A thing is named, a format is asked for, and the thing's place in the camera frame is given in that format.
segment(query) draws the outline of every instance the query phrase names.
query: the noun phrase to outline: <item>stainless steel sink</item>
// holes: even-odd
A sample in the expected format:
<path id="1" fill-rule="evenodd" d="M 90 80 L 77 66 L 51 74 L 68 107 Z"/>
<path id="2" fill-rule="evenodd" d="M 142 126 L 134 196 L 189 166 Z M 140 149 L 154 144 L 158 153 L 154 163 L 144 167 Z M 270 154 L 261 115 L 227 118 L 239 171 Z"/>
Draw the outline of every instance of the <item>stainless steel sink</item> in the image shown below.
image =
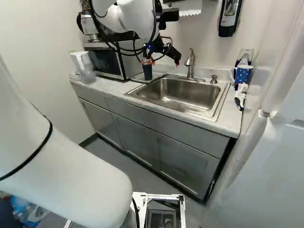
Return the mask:
<path id="1" fill-rule="evenodd" d="M 149 103 L 216 121 L 228 92 L 228 83 L 211 84 L 210 80 L 188 80 L 183 76 L 165 75 L 127 93 Z"/>

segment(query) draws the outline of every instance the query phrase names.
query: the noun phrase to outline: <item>microwave door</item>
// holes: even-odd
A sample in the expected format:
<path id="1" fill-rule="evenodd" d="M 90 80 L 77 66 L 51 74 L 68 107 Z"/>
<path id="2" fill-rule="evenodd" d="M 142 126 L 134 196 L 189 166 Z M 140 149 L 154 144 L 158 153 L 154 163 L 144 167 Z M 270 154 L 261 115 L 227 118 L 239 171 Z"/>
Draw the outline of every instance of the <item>microwave door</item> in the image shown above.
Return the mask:
<path id="1" fill-rule="evenodd" d="M 90 48 L 89 56 L 95 67 L 96 74 L 100 76 L 123 79 L 119 55 L 109 48 Z"/>

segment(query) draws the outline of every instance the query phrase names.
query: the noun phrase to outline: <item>wall-mounted dispenser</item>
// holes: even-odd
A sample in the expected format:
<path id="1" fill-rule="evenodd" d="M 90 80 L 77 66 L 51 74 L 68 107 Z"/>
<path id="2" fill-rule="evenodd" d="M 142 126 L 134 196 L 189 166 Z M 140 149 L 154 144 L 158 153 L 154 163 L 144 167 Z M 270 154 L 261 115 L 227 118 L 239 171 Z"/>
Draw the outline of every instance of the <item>wall-mounted dispenser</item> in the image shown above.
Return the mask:
<path id="1" fill-rule="evenodd" d="M 219 17 L 218 35 L 231 37 L 237 30 L 243 0 L 223 0 Z"/>

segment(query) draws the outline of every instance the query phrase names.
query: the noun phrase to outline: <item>gray floor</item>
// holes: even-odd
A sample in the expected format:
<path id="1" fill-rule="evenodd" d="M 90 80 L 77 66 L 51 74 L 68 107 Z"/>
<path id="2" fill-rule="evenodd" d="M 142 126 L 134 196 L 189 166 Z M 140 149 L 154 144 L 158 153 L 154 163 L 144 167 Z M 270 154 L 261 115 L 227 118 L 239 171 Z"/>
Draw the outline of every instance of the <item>gray floor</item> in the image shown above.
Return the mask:
<path id="1" fill-rule="evenodd" d="M 121 154 L 114 147 L 97 139 L 86 147 L 88 151 L 102 158 L 106 162 L 124 171 L 133 184 L 133 190 L 152 194 L 181 194 L 176 188 L 172 187 L 162 179 L 146 170 L 132 159 Z M 206 209 L 203 205 L 186 197 L 186 226 L 187 228 L 199 228 L 200 219 Z M 50 214 L 46 217 L 38 228 L 63 228 L 66 220 Z"/>

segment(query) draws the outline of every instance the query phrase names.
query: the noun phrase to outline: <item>blue polka dot cup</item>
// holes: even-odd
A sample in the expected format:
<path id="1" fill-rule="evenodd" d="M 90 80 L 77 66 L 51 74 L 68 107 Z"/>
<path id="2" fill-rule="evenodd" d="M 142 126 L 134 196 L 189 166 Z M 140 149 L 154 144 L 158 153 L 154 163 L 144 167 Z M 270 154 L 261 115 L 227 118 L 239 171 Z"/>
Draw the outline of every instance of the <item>blue polka dot cup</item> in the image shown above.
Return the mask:
<path id="1" fill-rule="evenodd" d="M 238 84 L 246 83 L 249 84 L 252 71 L 253 71 L 253 66 L 245 65 L 245 64 L 239 64 L 238 67 L 235 67 L 231 70 L 231 79 L 234 82 L 235 89 L 238 89 Z"/>

